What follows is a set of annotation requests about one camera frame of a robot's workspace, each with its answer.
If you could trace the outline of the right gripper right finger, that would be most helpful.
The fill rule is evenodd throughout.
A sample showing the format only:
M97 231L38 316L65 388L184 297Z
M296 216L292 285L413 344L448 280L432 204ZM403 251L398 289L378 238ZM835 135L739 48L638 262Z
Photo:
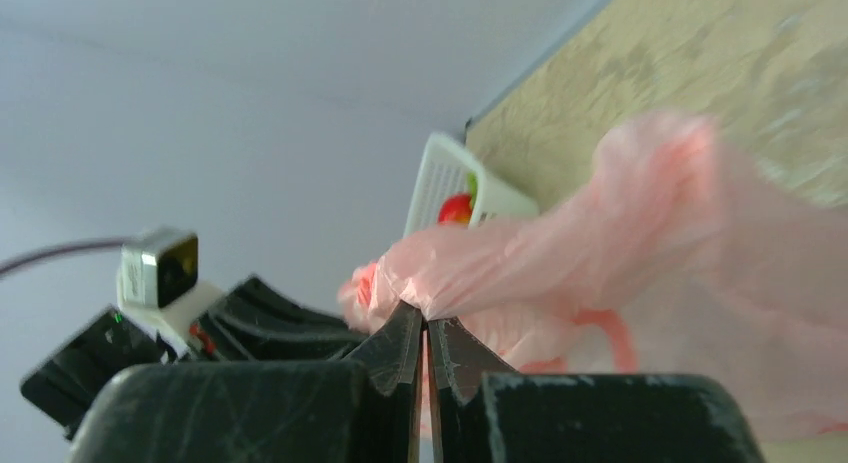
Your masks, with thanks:
M735 400L690 374L521 374L458 319L428 323L439 462L761 462Z

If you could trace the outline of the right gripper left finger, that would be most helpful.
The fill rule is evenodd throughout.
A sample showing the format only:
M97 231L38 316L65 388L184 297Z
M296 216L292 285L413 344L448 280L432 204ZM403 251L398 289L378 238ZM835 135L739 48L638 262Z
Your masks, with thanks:
M337 361L141 365L86 414L72 462L414 462L423 318L398 305Z

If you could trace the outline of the pink plastic bag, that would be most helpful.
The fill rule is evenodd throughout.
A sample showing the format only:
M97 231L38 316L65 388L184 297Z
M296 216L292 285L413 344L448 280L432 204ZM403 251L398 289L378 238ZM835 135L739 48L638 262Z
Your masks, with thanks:
M766 441L847 427L847 212L762 178L704 115L613 128L557 207L413 233L338 300L369 332L400 302L456 317L525 373L705 375Z

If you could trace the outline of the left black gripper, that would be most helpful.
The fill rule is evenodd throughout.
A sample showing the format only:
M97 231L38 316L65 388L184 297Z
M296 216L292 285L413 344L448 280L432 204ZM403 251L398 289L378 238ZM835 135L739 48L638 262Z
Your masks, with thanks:
M163 310L109 306L23 377L22 397L71 440L100 391L144 364L338 360L365 340L252 276L223 293L200 282Z

